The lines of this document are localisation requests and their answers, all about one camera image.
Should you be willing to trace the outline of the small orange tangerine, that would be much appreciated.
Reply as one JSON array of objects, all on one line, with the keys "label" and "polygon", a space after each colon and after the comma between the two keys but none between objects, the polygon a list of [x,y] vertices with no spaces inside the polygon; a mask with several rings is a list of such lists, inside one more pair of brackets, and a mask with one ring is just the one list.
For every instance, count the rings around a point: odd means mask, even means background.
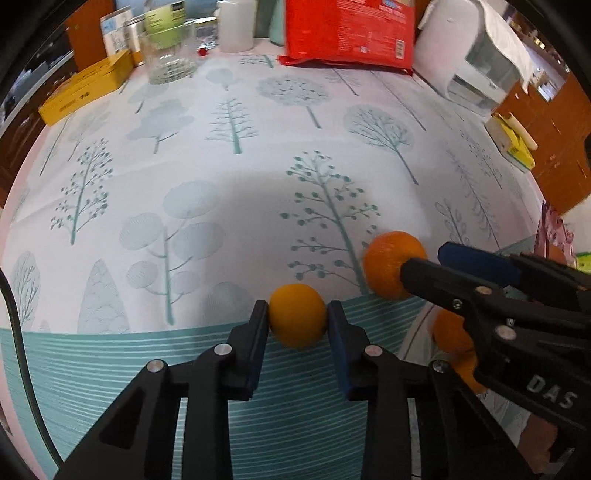
[{"label": "small orange tangerine", "polygon": [[392,301],[410,298],[401,280],[401,268],[413,258],[428,259],[422,243],[413,235],[392,231],[377,236],[363,256],[363,272],[374,294]]}]

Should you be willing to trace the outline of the small yellow-orange tangerine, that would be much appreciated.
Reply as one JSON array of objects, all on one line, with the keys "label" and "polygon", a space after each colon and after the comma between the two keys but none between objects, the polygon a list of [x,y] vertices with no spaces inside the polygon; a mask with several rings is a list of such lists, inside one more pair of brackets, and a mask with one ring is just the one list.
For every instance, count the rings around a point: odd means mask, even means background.
[{"label": "small yellow-orange tangerine", "polygon": [[270,330],[281,345],[291,349],[311,348],[322,339],[327,307],[315,289],[287,284],[270,296]]}]

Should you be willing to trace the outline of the pink glass fruit plate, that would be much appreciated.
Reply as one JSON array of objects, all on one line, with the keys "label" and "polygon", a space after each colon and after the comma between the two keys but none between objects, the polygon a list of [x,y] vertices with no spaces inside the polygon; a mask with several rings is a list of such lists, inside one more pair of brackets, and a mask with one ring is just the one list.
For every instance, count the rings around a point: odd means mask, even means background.
[{"label": "pink glass fruit plate", "polygon": [[576,256],[573,251],[574,233],[565,225],[557,210],[543,202],[541,217],[535,238],[534,254],[575,267]]}]

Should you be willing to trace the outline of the white round leaf plate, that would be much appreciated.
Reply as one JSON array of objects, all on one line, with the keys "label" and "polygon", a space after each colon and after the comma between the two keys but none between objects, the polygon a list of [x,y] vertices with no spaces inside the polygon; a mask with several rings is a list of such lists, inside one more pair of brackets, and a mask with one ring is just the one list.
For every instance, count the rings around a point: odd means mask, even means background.
[{"label": "white round leaf plate", "polygon": [[421,299],[399,302],[404,341],[397,353],[411,399],[409,421],[414,479],[533,479],[498,420],[514,411],[522,432],[529,413],[500,396],[476,395],[435,347],[429,308]]}]

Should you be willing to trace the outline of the yellow tissue pack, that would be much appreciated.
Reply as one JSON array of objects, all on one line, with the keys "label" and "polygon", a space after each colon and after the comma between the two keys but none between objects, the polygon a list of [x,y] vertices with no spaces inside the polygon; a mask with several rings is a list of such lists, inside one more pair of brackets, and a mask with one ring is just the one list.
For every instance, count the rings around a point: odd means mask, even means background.
[{"label": "yellow tissue pack", "polygon": [[508,117],[494,114],[484,126],[499,152],[512,165],[524,173],[535,168],[533,152],[538,149],[538,143],[513,113]]}]

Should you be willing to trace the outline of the wooden cabinet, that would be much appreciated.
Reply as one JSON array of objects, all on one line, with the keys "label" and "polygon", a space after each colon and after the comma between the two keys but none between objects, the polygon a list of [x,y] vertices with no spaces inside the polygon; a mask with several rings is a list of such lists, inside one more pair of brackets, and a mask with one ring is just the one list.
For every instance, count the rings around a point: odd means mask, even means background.
[{"label": "wooden cabinet", "polygon": [[590,195],[590,164],[585,140],[590,135],[590,100],[570,73],[556,96],[545,100],[532,86],[515,84],[494,109],[505,118],[513,115],[533,137],[533,176],[545,198],[565,214]]}]

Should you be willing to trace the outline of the tree pattern tablecloth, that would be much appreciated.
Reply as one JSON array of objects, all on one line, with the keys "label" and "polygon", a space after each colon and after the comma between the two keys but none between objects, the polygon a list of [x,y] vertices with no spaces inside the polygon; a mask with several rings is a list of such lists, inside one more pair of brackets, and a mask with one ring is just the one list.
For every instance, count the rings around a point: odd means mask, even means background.
[{"label": "tree pattern tablecloth", "polygon": [[370,292],[362,259],[389,231],[529,248],[542,199],[471,111],[387,71],[216,54],[167,85],[137,69],[45,128],[1,217],[43,440],[1,323],[2,420],[47,478],[150,360],[224,341],[257,300],[304,284],[370,340],[432,356],[419,300]]}]

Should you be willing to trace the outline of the white tabletop appliance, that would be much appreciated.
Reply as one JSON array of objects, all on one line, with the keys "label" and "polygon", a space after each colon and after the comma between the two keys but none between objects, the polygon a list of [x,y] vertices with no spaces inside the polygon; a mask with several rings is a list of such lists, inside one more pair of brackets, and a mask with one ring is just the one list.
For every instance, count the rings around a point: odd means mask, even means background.
[{"label": "white tabletop appliance", "polygon": [[535,64],[486,1],[432,1],[420,22],[413,68],[444,98],[485,114],[512,89],[528,91]]}]

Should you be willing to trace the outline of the red snack package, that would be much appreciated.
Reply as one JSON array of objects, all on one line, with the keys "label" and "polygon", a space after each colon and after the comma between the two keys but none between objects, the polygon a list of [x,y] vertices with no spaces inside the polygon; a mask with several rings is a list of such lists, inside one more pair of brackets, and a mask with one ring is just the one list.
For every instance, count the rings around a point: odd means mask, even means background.
[{"label": "red snack package", "polygon": [[283,65],[322,62],[412,70],[413,1],[287,1],[284,23]]}]

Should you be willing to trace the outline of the white plastic bottle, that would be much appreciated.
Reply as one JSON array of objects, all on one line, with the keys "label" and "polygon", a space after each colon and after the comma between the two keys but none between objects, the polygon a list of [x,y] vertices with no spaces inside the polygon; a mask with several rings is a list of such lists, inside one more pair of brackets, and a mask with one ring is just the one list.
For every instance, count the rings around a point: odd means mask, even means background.
[{"label": "white plastic bottle", "polygon": [[224,53],[252,50],[256,31],[257,2],[229,0],[217,2],[218,44]]}]

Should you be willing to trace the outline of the yellow cardboard box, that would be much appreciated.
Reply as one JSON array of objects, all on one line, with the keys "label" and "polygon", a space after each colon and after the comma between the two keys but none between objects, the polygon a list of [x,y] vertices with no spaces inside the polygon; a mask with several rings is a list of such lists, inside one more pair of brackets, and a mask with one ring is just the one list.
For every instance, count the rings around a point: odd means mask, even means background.
[{"label": "yellow cardboard box", "polygon": [[119,89],[133,69],[129,50],[104,58],[63,82],[39,107],[39,115],[46,125],[54,125],[81,107]]}]

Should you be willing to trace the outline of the clear drinking glass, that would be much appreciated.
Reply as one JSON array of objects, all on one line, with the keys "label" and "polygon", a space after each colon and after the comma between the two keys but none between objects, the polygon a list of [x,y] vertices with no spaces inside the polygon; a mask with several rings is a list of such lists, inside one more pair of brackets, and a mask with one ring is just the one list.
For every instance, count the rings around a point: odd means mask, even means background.
[{"label": "clear drinking glass", "polygon": [[167,84],[197,70],[197,32],[193,20],[139,36],[140,52],[152,85]]}]

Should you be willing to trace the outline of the green label water bottle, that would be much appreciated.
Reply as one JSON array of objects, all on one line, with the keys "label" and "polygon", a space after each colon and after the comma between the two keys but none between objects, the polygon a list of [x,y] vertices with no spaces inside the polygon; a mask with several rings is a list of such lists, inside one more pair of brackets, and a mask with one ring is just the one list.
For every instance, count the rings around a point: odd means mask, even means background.
[{"label": "green label water bottle", "polygon": [[185,19],[183,1],[175,1],[145,12],[144,29],[150,43],[159,50],[180,43]]}]

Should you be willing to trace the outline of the small white carton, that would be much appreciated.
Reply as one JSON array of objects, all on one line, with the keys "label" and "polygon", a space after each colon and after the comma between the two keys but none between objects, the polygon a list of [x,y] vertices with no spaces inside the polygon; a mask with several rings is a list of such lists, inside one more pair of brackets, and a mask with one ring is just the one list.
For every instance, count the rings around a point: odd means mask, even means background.
[{"label": "small white carton", "polygon": [[118,9],[100,18],[100,29],[107,56],[127,49],[125,24],[132,19],[130,6]]}]

